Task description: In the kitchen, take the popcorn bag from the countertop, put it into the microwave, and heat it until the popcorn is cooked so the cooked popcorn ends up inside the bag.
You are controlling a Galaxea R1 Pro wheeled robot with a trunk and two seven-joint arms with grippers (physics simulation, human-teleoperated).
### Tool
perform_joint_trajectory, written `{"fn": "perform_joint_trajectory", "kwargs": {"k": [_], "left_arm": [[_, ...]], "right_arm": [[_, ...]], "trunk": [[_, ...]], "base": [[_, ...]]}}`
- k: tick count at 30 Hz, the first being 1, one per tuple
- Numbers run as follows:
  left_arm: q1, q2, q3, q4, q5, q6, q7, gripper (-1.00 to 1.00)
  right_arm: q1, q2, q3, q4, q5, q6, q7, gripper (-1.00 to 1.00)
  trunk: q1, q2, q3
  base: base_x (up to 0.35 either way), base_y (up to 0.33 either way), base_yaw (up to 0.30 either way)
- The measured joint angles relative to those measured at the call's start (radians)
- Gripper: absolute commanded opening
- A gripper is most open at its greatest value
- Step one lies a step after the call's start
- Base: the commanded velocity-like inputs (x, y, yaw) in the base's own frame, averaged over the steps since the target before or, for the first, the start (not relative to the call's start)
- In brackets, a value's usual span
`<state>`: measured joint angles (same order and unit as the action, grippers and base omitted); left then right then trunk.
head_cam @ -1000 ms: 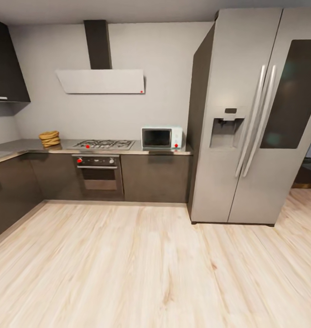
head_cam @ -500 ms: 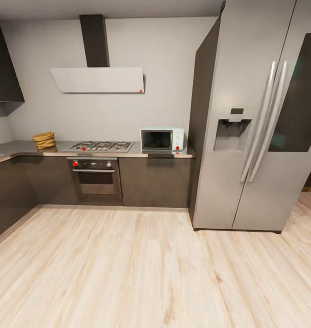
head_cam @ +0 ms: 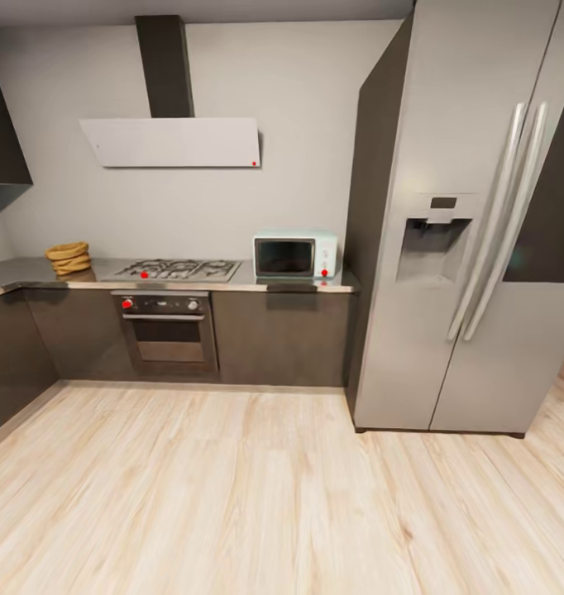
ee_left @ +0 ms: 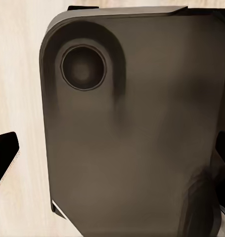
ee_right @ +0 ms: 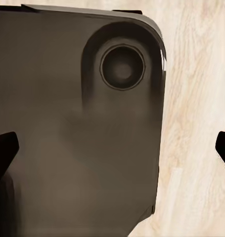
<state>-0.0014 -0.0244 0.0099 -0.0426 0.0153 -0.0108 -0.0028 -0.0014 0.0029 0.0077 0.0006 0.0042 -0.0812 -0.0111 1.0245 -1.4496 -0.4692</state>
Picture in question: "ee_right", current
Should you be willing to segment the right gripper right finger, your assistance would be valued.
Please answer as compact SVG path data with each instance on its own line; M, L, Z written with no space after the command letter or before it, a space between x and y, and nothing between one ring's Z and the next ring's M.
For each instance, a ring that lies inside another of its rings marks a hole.
M217 136L215 148L217 152L219 153L219 155L221 156L221 158L223 159L223 161L225 162L225 132L224 131L219 132Z

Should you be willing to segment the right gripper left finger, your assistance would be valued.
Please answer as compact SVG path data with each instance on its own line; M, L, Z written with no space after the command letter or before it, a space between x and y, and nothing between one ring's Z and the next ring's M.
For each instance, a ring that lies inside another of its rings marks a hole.
M18 151L19 142L15 131L0 135L0 180Z

